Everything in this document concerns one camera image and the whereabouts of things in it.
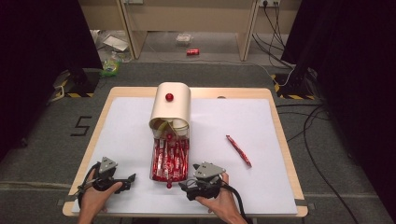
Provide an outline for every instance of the gray carpet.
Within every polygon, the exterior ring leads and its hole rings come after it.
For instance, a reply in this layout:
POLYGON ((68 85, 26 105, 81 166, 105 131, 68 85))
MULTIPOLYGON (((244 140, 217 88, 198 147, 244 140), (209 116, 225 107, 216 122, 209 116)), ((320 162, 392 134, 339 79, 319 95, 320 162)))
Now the gray carpet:
MULTIPOLYGON (((268 68, 269 73, 287 73, 268 68)), ((271 78, 257 65, 200 63, 124 63, 115 77, 102 78, 92 98, 63 98, 48 105, 27 136, 28 146, 14 148, 0 163, 0 223, 76 223, 62 214, 62 202, 78 170, 106 97, 116 86, 158 86, 165 81, 190 87, 268 88, 275 96, 278 113, 289 140, 291 156, 300 179, 309 215, 302 218, 261 218, 259 223, 354 223, 308 155, 303 130, 307 115, 320 100, 277 98, 271 78), (85 136, 75 125, 90 126, 85 136), (15 186, 8 181, 62 184, 58 189, 15 186)), ((393 223, 375 195, 362 169, 347 155, 339 132, 322 107, 306 130, 309 152, 327 181, 343 197, 359 223, 393 223)), ((99 217, 95 223, 131 223, 131 218, 99 217)), ((216 219, 169 219, 161 223, 221 223, 216 219)))

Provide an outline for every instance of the wire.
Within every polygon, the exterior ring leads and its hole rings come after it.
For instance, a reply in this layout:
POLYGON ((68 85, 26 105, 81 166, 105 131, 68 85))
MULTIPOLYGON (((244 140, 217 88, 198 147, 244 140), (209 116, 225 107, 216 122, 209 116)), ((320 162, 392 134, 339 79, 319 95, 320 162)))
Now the wire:
POLYGON ((329 180, 324 176, 324 174, 320 171, 320 169, 318 168, 317 163, 315 162, 314 157, 311 154, 311 150, 309 148, 309 145, 307 143, 306 140, 306 124, 308 123, 308 121, 310 120, 310 118, 312 118, 312 115, 322 107, 322 105, 318 106, 317 108, 315 108, 309 115, 309 117, 305 120, 304 123, 304 143, 305 143, 305 148, 306 151, 308 152, 309 158, 311 159, 313 165, 315 166, 315 168, 317 169, 319 175, 322 177, 322 179, 326 182, 326 184, 332 189, 332 191, 334 192, 334 194, 337 196, 337 198, 341 201, 341 203, 343 204, 343 206, 346 208, 346 210, 348 211, 348 213, 351 215, 351 217, 353 218, 354 222, 359 224, 358 220, 355 218, 355 216, 353 215, 352 211, 350 210, 350 208, 347 206, 347 204, 345 203, 345 201, 343 200, 343 198, 340 196, 340 194, 337 192, 337 190, 332 186, 332 184, 329 182, 329 180))
POLYGON ((317 80, 318 73, 314 69, 308 67, 307 74, 308 77, 306 79, 307 81, 305 82, 305 85, 306 88, 309 90, 309 93, 311 93, 319 100, 325 100, 323 97, 321 97, 320 91, 318 90, 318 80, 317 80))
POLYGON ((272 46, 272 48, 274 48, 274 49, 279 49, 279 50, 284 50, 284 49, 282 49, 282 48, 278 48, 277 46, 273 46, 273 45, 270 45, 270 44, 268 44, 267 42, 265 42, 264 40, 262 40, 260 37, 259 37, 259 35, 258 34, 256 34, 256 36, 257 36, 257 38, 263 43, 263 44, 265 44, 265 45, 268 45, 268 46, 272 46))
POLYGON ((70 189, 71 185, 45 182, 0 181, 0 189, 20 189, 25 187, 33 189, 70 189))
MULTIPOLYGON (((324 119, 324 118, 318 117, 318 114, 319 114, 319 113, 322 113, 322 112, 324 112, 324 110, 323 110, 323 111, 319 111, 319 112, 314 116, 314 118, 315 118, 315 119, 330 120, 330 119, 324 119)), ((305 115, 305 116, 309 116, 309 114, 304 114, 304 113, 299 113, 299 112, 280 112, 280 113, 277 113, 277 114, 279 114, 279 115, 281 115, 281 114, 295 114, 295 115, 305 115)))
POLYGON ((275 14, 276 14, 276 26, 277 27, 277 31, 279 32, 279 40, 280 40, 280 44, 283 46, 283 48, 285 48, 285 44, 283 43, 283 39, 282 39, 282 34, 280 33, 280 26, 279 26, 279 13, 280 13, 280 8, 279 8, 279 3, 278 2, 274 2, 275 4, 275 14))
MULTIPOLYGON (((273 37, 272 37, 271 43, 270 43, 270 48, 268 49, 268 52, 269 52, 270 54, 272 54, 272 53, 271 53, 271 48, 272 48, 273 43, 274 43, 274 37, 275 37, 275 33, 273 34, 273 37)), ((269 56, 270 54, 268 54, 268 61, 270 62, 270 64, 274 65, 274 64, 271 62, 271 57, 269 56)))
POLYGON ((259 46, 259 48, 260 48, 262 51, 264 51, 265 53, 267 53, 269 57, 274 58, 274 59, 277 60, 279 63, 282 63, 283 65, 286 66, 286 67, 275 66, 275 65, 271 62, 271 59, 270 59, 269 61, 270 61, 271 65, 272 65, 273 67, 281 68, 281 69, 291 69, 291 68, 292 68, 290 65, 288 65, 288 64, 286 64, 285 62, 283 62, 283 61, 281 61, 280 59, 278 59, 273 53, 271 53, 271 51, 269 51, 268 49, 266 49, 265 47, 263 47, 263 46, 259 43, 259 41, 256 39, 256 37, 255 37, 254 35, 252 35, 252 37, 253 37, 254 41, 256 42, 256 44, 259 46))
POLYGON ((266 7, 264 7, 263 10, 264 10, 265 16, 267 17, 267 20, 270 22, 271 28, 272 28, 273 31, 274 31, 274 37, 275 37, 275 39, 285 48, 285 46, 284 46, 284 44, 283 44, 283 41, 282 41, 282 37, 280 36, 280 34, 277 33, 276 28, 275 28, 274 25, 272 24, 271 19, 270 19, 270 17, 269 17, 268 14, 267 14, 266 7))
MULTIPOLYGON (((313 116, 313 117, 314 117, 314 118, 317 118, 317 115, 318 115, 319 113, 321 113, 321 112, 324 112, 324 111, 319 111, 319 112, 318 112, 317 114, 315 114, 315 116, 313 116)), ((308 130, 308 129, 312 126, 313 121, 314 121, 314 120, 311 119, 311 122, 309 123, 308 127, 304 128, 302 131, 300 131, 299 133, 295 134, 292 138, 288 139, 287 142, 293 140, 294 138, 300 136, 300 134, 302 134, 302 133, 304 133, 306 130, 308 130)))
POLYGON ((78 207, 81 207, 81 201, 82 201, 82 196, 85 193, 85 185, 87 184, 87 180, 88 177, 90 177, 90 173, 94 170, 94 169, 98 169, 100 167, 100 162, 97 162, 95 165, 93 165, 90 170, 88 171, 88 173, 85 175, 84 180, 82 182, 82 184, 80 186, 78 186, 78 191, 74 194, 74 195, 78 195, 78 207))
POLYGON ((275 81, 275 83, 278 85, 278 86, 280 86, 280 87, 283 87, 283 86, 286 86, 286 85, 288 85, 288 82, 289 82, 289 79, 290 79, 290 76, 291 76, 291 73, 294 71, 294 68, 289 72, 289 74, 288 74, 288 77, 286 78, 286 81, 285 81, 285 83, 283 83, 283 84, 279 84, 279 83, 277 83, 276 81, 275 81))
MULTIPOLYGON (((300 106, 299 104, 297 104, 297 105, 277 105, 276 106, 276 108, 280 108, 280 107, 285 107, 285 106, 300 106)), ((317 105, 317 104, 308 104, 308 105, 306 105, 306 106, 319 106, 319 105, 317 105)))
POLYGON ((243 203, 242 203, 241 195, 239 195, 238 191, 237 191, 236 189, 234 189, 233 187, 231 187, 230 185, 228 185, 226 182, 223 181, 223 183, 224 183, 224 185, 222 185, 221 187, 224 188, 224 189, 229 190, 230 192, 232 192, 232 193, 235 195, 236 199, 238 200, 239 210, 240 210, 240 212, 241 212, 242 218, 243 218, 248 224, 251 224, 250 219, 248 219, 248 218, 247 218, 247 215, 245 214, 244 205, 243 205, 243 203))

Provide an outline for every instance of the red ball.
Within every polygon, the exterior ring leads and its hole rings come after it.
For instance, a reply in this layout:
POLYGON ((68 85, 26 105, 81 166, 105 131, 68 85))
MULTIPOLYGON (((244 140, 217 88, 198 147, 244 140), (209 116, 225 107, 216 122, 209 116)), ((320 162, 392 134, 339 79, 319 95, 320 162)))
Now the red ball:
POLYGON ((174 96, 173 96, 172 93, 167 93, 167 94, 165 95, 165 99, 166 99, 167 102, 171 102, 171 101, 173 101, 174 96))

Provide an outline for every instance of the yellow black tape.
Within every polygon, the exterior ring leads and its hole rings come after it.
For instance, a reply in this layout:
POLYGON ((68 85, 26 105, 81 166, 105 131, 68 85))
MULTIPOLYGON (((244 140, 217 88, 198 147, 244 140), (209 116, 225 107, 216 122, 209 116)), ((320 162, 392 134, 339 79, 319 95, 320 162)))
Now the yellow black tape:
POLYGON ((285 76, 287 75, 271 75, 271 78, 274 81, 274 88, 277 97, 284 98, 284 99, 293 99, 293 100, 314 100, 315 97, 310 93, 309 90, 306 88, 299 88, 298 90, 292 89, 288 86, 279 85, 279 83, 284 83, 285 76))
MULTIPOLYGON (((71 98, 80 98, 80 97, 93 97, 93 92, 95 90, 95 85, 86 85, 86 86, 76 86, 73 81, 68 81, 70 75, 68 75, 64 81, 62 82, 61 86, 64 87, 64 96, 71 97, 71 98)), ((56 93, 56 97, 60 96, 62 93, 56 93)))

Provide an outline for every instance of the black cable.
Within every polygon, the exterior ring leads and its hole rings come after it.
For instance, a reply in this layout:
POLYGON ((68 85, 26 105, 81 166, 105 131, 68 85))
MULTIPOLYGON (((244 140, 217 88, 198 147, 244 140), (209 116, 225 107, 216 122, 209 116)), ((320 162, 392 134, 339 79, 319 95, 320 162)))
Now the black cable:
POLYGON ((78 206, 81 207, 81 201, 82 201, 82 196, 85 193, 85 184, 87 183, 88 177, 90 176, 90 173, 92 172, 93 169, 99 168, 100 162, 97 162, 95 165, 93 165, 88 171, 88 173, 85 175, 84 181, 80 186, 78 186, 78 206))
MULTIPOLYGON (((274 37, 275 37, 275 33, 273 34, 273 37, 271 38, 271 42, 270 42, 270 47, 268 48, 268 52, 270 53, 270 54, 273 54, 273 53, 271 53, 271 48, 272 48, 272 46, 273 46, 273 43, 274 43, 274 37)), ((271 58, 268 56, 268 61, 270 62, 270 64, 272 65, 272 66, 274 66, 274 64, 271 62, 271 58)))
MULTIPOLYGON (((303 104, 296 104, 296 105, 276 105, 276 108, 285 107, 285 106, 300 106, 300 105, 303 105, 303 104)), ((319 106, 319 105, 317 105, 317 104, 308 104, 308 105, 306 105, 306 106, 319 106)))
POLYGON ((277 31, 279 33, 280 44, 283 46, 283 48, 285 48, 285 44, 283 43, 282 34, 280 33, 280 26, 279 26, 279 13, 280 13, 279 3, 274 2, 274 5, 275 5, 275 14, 276 14, 275 28, 277 27, 277 31))
MULTIPOLYGON (((311 114, 309 115, 309 117, 305 120, 304 123, 304 130, 306 128, 306 124, 307 122, 310 120, 310 118, 312 117, 312 115, 315 113, 315 111, 317 111, 318 109, 320 109, 322 107, 322 105, 318 106, 317 108, 315 108, 311 114)), ((326 184, 332 189, 332 191, 334 192, 334 194, 337 196, 337 198, 341 201, 341 203, 343 204, 343 206, 346 208, 346 210, 348 211, 348 213, 351 215, 351 217, 353 218, 354 222, 359 224, 358 220, 355 218, 355 216, 353 215, 352 211, 350 210, 350 208, 347 206, 347 204, 344 202, 343 198, 340 196, 340 194, 337 192, 337 190, 335 190, 335 188, 332 186, 332 184, 330 184, 329 180, 324 176, 324 174, 319 170, 317 163, 315 162, 314 157, 311 154, 311 150, 309 148, 309 145, 307 143, 306 140, 306 132, 304 132, 304 143, 305 143, 305 148, 306 151, 308 152, 309 158, 311 159, 312 163, 314 164, 315 168, 317 169, 319 175, 322 177, 322 179, 326 182, 326 184)))
POLYGON ((292 138, 288 139, 287 142, 293 140, 294 138, 300 136, 300 134, 302 134, 302 133, 304 133, 306 130, 308 130, 308 129, 311 127, 311 125, 313 124, 313 121, 314 121, 314 120, 311 119, 311 123, 309 124, 309 126, 308 126, 306 129, 303 129, 303 130, 300 131, 299 133, 295 134, 292 138))
MULTIPOLYGON (((279 112, 279 113, 277 113, 277 114, 279 114, 279 115, 281 115, 281 114, 294 114, 294 115, 309 116, 309 114, 299 113, 299 112, 290 112, 290 111, 287 111, 287 112, 279 112)), ((316 115, 314 116, 314 118, 315 118, 315 119, 330 120, 330 119, 324 119, 324 118, 318 117, 318 114, 316 114, 316 115)))
MULTIPOLYGON (((267 42, 265 42, 263 39, 261 39, 260 36, 259 36, 258 34, 256 34, 256 36, 257 36, 257 38, 258 38, 263 44, 268 45, 268 46, 271 46, 270 44, 268 44, 267 42)), ((284 50, 284 49, 278 48, 277 46, 272 46, 272 48, 274 48, 274 49, 279 49, 279 50, 282 50, 282 51, 284 50)))
POLYGON ((268 14, 267 14, 266 7, 264 7, 263 9, 264 9, 264 14, 265 14, 265 16, 267 17, 267 20, 270 22, 271 28, 272 28, 273 31, 274 31, 274 36, 276 37, 276 40, 277 40, 283 47, 285 47, 285 46, 283 45, 282 41, 281 41, 281 37, 278 36, 277 31, 276 31, 276 28, 274 28, 274 25, 272 24, 271 19, 270 19, 270 17, 269 17, 268 14))
POLYGON ((252 35, 252 37, 253 37, 254 41, 256 42, 256 44, 259 46, 259 48, 260 48, 262 51, 264 51, 265 53, 267 53, 270 57, 273 57, 273 58, 274 58, 275 60, 277 60, 279 63, 282 63, 283 65, 286 66, 286 68, 285 68, 285 67, 278 67, 278 66, 275 66, 275 65, 273 65, 273 64, 271 63, 271 60, 270 60, 270 63, 272 64, 273 67, 281 68, 281 69, 291 69, 291 68, 292 68, 290 65, 288 65, 288 64, 286 64, 286 63, 284 63, 284 62, 282 62, 282 61, 281 61, 280 59, 278 59, 274 54, 272 54, 272 53, 269 52, 265 47, 263 47, 263 46, 259 43, 259 41, 256 39, 256 37, 255 37, 254 35, 252 35))
POLYGON ((241 216, 242 218, 248 223, 248 224, 252 224, 250 219, 247 218, 247 215, 245 214, 245 210, 244 210, 244 205, 242 203, 242 198, 241 195, 239 195, 238 191, 236 189, 234 189, 233 187, 231 187, 230 185, 228 185, 227 183, 223 182, 224 185, 222 185, 221 187, 224 189, 229 190, 230 192, 232 192, 236 199, 238 200, 238 205, 239 205, 239 210, 241 212, 241 216))
POLYGON ((305 86, 308 90, 310 90, 309 92, 319 98, 322 99, 321 96, 321 92, 320 92, 320 88, 319 88, 319 84, 318 84, 318 80, 317 80, 317 73, 315 72, 315 70, 313 70, 312 68, 307 69, 307 76, 306 76, 306 82, 305 82, 305 86))

